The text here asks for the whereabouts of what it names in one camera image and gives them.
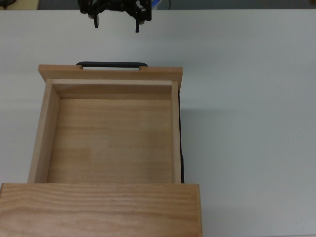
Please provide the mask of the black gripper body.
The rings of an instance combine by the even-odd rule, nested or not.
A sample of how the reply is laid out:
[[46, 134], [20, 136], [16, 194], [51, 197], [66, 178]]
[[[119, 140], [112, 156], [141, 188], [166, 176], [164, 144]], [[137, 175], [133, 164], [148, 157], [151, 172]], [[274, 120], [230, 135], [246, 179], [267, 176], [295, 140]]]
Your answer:
[[108, 0], [106, 3], [106, 9], [110, 11], [125, 11], [125, 1]]

